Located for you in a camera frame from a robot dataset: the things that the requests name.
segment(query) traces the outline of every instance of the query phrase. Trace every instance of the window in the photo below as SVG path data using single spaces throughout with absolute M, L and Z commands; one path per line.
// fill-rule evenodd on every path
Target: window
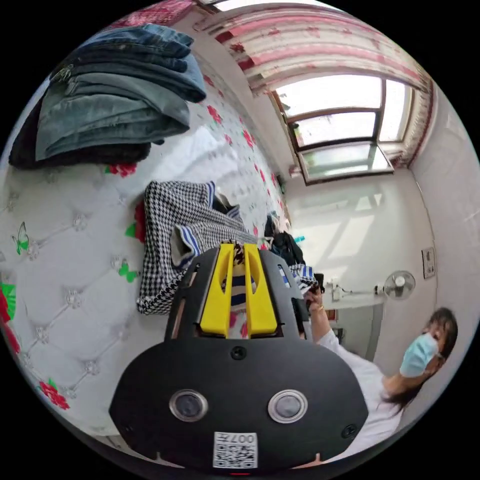
M 356 142 L 316 148 L 299 154 L 307 185 L 318 180 L 392 172 L 393 168 L 375 143 Z
M 413 89 L 366 75 L 329 75 L 278 88 L 307 184 L 392 172 L 388 156 L 402 151 Z
M 228 10 L 239 9 L 240 7 L 246 7 L 249 5 L 261 5 L 261 4 L 300 4 L 300 5 L 317 5 L 327 9 L 337 10 L 341 12 L 339 8 L 322 3 L 317 0 L 199 0 L 199 3 L 203 5 L 213 5 L 218 10 L 226 12 Z

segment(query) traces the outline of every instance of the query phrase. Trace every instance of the butterfly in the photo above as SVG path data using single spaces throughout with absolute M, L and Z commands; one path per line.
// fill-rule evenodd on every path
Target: butterfly
M 129 270 L 129 264 L 128 263 L 123 263 L 122 266 L 120 267 L 120 270 L 118 271 L 118 274 L 121 277 L 126 277 L 126 281 L 131 284 L 138 276 L 139 273 L 137 271 L 130 271 Z
M 29 249 L 29 236 L 27 235 L 27 229 L 25 228 L 25 222 L 20 225 L 20 230 L 18 230 L 18 238 L 15 238 L 14 235 L 11 236 L 11 239 L 15 242 L 16 252 L 21 255 L 22 250 L 27 251 Z

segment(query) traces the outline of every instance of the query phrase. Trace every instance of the white shirt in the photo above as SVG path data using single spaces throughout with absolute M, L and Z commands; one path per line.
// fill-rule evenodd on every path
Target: white shirt
M 350 446 L 339 455 L 322 462 L 327 463 L 366 450 L 393 435 L 399 426 L 402 411 L 399 411 L 398 405 L 384 401 L 387 393 L 382 383 L 384 375 L 380 369 L 371 361 L 345 350 L 333 330 L 324 335 L 317 344 L 335 352 L 348 364 L 360 384 L 368 408 L 366 422 Z

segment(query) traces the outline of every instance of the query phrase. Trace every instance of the woman's hand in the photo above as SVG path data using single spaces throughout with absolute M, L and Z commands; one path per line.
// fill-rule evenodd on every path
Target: woman's hand
M 319 312 L 324 306 L 322 292 L 320 291 L 320 289 L 316 291 L 309 290 L 305 295 L 305 300 L 308 300 L 310 302 L 310 307 L 308 310 L 311 314 Z

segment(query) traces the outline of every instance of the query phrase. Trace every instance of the wall fan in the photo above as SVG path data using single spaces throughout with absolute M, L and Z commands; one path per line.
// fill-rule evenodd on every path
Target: wall fan
M 384 285 L 375 287 L 375 294 L 385 294 L 394 300 L 405 300 L 415 288 L 414 276 L 405 270 L 398 270 L 392 273 L 385 281 Z

